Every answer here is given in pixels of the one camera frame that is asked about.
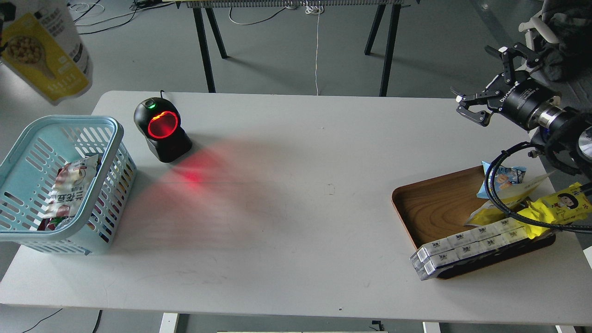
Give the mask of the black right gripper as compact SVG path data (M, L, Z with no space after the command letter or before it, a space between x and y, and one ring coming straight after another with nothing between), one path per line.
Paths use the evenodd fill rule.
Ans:
M461 116L486 127L490 124L491 114L486 111L472 112L469 107L474 105L487 105L492 112L497 112L509 119L524 130L533 130L537 123L536 109L543 103L558 105L562 94L548 88L541 82L528 77L526 74L518 74L514 59L525 59L526 66L533 69L542 64L541 56L522 43L506 47L504 50L496 50L485 46L485 51L496 58L501 59L503 76L497 75L486 90L472 95L465 95L455 87L450 90L456 95L458 106L456 112Z

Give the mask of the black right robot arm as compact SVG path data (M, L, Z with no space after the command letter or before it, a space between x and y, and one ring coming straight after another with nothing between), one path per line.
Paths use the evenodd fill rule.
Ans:
M465 94L452 88L456 95L458 114L480 126L490 124L491 116L501 114L523 130L535 131L529 142L520 142L503 150L486 172L486 194L505 216L526 225L540 226L573 233L589 234L586 225L557 225L539 222L514 213L497 194L494 175L503 161L512 154L529 149L529 156L545 156L559 171L568 175L591 178L591 114L572 107L560 107L560 93L531 77L530 70L542 63L541 57L526 45L516 42L510 47L486 52L501 60L502 72L481 91Z

